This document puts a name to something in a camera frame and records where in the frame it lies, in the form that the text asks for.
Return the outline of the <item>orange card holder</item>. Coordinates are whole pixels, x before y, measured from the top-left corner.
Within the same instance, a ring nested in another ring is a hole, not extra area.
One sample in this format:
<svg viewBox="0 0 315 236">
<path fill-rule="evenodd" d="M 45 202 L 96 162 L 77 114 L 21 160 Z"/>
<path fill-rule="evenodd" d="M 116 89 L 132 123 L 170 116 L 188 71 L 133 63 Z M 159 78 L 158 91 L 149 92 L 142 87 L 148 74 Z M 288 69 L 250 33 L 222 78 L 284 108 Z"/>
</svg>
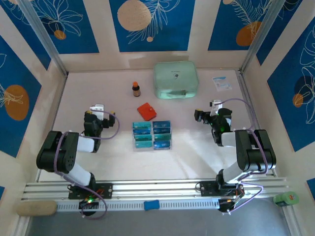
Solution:
<svg viewBox="0 0 315 236">
<path fill-rule="evenodd" d="M 157 116 L 156 111 L 149 103 L 144 103 L 140 107 L 137 108 L 140 116 L 144 119 L 144 121 L 150 121 Z"/>
</svg>

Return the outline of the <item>clear sleeve of blue cards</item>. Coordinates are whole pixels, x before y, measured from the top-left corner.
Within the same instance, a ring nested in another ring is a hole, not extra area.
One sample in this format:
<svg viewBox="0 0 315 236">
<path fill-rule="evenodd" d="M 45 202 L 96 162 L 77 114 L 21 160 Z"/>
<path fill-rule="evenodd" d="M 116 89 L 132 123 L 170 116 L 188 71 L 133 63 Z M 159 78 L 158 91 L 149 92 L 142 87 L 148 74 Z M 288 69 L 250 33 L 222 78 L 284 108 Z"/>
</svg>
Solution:
<svg viewBox="0 0 315 236">
<path fill-rule="evenodd" d="M 132 123 L 133 147 L 139 150 L 172 148 L 171 121 L 139 121 Z"/>
</svg>

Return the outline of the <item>blue white sachet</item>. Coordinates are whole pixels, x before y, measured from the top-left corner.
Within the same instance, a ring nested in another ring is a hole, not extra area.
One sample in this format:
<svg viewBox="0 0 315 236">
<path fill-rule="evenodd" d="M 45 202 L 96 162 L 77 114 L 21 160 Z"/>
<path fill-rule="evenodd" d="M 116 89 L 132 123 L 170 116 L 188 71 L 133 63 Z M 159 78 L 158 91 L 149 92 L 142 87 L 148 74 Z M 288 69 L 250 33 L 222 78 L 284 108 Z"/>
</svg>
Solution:
<svg viewBox="0 0 315 236">
<path fill-rule="evenodd" d="M 218 92 L 232 90 L 232 86 L 225 76 L 212 78 Z"/>
</svg>

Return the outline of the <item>mint green zip pouch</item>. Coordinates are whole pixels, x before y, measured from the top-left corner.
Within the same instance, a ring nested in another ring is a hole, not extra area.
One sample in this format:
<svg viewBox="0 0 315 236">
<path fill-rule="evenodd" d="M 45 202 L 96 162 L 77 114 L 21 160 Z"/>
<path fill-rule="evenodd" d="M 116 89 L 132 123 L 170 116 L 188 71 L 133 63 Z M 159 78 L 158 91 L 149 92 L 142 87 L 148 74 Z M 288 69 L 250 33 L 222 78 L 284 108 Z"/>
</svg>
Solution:
<svg viewBox="0 0 315 236">
<path fill-rule="evenodd" d="M 154 65 L 155 96 L 159 99 L 192 98 L 199 79 L 194 62 L 158 62 Z"/>
</svg>

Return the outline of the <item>black controller board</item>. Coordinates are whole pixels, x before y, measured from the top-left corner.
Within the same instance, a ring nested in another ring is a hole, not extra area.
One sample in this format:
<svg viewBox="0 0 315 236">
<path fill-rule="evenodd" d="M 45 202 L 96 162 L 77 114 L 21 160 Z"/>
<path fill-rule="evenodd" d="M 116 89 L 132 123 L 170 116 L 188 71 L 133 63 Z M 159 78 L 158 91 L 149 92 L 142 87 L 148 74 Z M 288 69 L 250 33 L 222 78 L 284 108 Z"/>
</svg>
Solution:
<svg viewBox="0 0 315 236">
<path fill-rule="evenodd" d="M 222 213 L 228 213 L 236 208 L 240 199 L 219 199 L 219 211 Z"/>
<path fill-rule="evenodd" d="M 79 202 L 79 209 L 87 210 L 87 209 L 97 209 L 99 206 L 99 202 L 94 200 L 82 200 Z"/>
</svg>

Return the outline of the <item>blue foam clip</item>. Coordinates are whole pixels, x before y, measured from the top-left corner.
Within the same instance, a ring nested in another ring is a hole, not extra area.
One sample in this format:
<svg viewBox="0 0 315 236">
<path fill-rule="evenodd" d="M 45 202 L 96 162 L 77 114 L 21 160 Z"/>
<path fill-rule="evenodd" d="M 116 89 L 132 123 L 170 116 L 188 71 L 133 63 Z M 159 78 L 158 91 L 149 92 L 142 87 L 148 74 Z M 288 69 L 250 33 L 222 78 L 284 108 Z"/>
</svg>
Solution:
<svg viewBox="0 0 315 236">
<path fill-rule="evenodd" d="M 159 200 L 145 201 L 143 205 L 145 211 L 160 209 Z"/>
</svg>

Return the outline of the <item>green tape roll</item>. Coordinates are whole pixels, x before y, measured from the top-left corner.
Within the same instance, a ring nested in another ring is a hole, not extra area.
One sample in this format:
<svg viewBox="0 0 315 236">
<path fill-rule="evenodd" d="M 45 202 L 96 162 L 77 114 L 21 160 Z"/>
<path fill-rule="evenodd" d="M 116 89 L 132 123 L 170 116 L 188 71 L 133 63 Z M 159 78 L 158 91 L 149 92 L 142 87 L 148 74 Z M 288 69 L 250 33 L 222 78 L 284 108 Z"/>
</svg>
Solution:
<svg viewBox="0 0 315 236">
<path fill-rule="evenodd" d="M 273 202 L 280 207 L 296 205 L 299 203 L 299 196 L 295 192 L 289 191 L 275 195 Z"/>
</svg>

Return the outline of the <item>beige foam pad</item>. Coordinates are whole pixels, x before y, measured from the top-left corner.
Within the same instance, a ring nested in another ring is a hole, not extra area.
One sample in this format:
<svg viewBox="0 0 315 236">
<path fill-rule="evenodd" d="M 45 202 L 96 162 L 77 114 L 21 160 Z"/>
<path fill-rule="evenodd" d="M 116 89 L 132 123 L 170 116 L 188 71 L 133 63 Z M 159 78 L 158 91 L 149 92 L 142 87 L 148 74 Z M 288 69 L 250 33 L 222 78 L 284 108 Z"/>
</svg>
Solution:
<svg viewBox="0 0 315 236">
<path fill-rule="evenodd" d="M 19 216 L 50 216 L 57 211 L 55 201 L 25 201 L 16 208 Z"/>
</svg>

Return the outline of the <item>aluminium corner extrusion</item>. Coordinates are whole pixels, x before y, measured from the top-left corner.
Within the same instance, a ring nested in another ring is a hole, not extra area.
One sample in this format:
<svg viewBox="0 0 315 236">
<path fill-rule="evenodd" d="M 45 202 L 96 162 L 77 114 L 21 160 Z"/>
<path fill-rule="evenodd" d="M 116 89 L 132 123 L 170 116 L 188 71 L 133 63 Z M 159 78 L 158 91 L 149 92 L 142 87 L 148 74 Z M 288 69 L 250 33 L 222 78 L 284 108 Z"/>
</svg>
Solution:
<svg viewBox="0 0 315 236">
<path fill-rule="evenodd" d="M 299 229 L 296 215 L 294 213 L 293 206 L 284 206 L 283 212 L 284 212 L 291 236 L 302 236 Z"/>
</svg>

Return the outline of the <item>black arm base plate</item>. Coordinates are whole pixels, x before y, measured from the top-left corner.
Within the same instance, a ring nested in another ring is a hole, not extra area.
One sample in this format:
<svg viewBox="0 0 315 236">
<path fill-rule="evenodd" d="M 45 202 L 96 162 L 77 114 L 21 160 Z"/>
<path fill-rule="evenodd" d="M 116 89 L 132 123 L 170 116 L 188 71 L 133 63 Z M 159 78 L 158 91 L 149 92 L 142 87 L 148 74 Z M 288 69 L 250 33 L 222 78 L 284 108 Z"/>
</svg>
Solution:
<svg viewBox="0 0 315 236">
<path fill-rule="evenodd" d="M 202 197 L 243 196 L 244 191 L 239 184 L 218 183 L 216 181 L 201 181 L 200 192 Z"/>
<path fill-rule="evenodd" d="M 84 190 L 77 186 L 72 186 L 69 184 L 67 186 L 69 190 L 68 198 L 72 200 L 83 200 L 88 197 L 94 197 L 95 195 L 91 192 Z M 104 199 L 111 199 L 113 193 L 113 184 L 112 183 L 96 183 L 93 187 L 90 187 L 93 191 L 98 193 Z"/>
</svg>

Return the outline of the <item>aluminium extrusion rail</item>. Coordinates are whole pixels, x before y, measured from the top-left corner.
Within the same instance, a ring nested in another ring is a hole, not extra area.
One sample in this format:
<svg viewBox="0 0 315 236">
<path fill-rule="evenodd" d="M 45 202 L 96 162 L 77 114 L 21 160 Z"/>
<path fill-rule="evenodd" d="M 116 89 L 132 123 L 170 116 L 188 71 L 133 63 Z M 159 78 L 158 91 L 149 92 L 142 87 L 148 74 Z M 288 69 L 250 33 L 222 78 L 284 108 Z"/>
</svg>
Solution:
<svg viewBox="0 0 315 236">
<path fill-rule="evenodd" d="M 112 200 L 171 200 L 201 198 L 200 191 L 196 190 L 200 179 L 177 180 L 130 180 L 130 181 L 103 181 L 113 184 Z M 244 180 L 245 197 L 249 198 L 258 192 L 261 185 L 263 191 L 259 197 L 271 197 L 278 193 L 291 190 L 289 181 L 284 177 L 253 176 Z M 68 183 L 65 181 L 47 181 L 27 183 L 22 194 L 23 201 L 40 200 L 67 200 Z"/>
</svg>

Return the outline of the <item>aluminium frame post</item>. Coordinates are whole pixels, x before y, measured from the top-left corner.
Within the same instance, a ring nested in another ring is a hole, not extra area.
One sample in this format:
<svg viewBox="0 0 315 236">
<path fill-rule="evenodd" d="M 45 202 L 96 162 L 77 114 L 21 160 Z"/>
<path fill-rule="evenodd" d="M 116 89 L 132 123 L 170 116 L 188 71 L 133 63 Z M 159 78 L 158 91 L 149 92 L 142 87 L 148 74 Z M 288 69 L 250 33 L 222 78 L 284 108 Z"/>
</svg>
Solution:
<svg viewBox="0 0 315 236">
<path fill-rule="evenodd" d="M 254 58 L 257 59 L 259 65 L 263 65 L 301 2 L 302 0 L 269 0 L 270 7 L 264 15 L 261 26 L 240 68 L 242 74 L 249 68 Z"/>
<path fill-rule="evenodd" d="M 49 57 L 55 63 L 57 69 L 61 72 L 61 74 L 65 78 L 67 78 L 68 71 L 59 56 L 58 50 L 56 49 L 53 41 L 51 40 L 47 30 L 45 29 L 43 23 L 41 22 L 32 4 L 30 3 L 29 0 L 16 0 L 16 1 L 23 15 L 25 16 L 31 28 L 35 32 L 37 38 L 40 40 L 42 46 L 48 53 Z"/>
</svg>

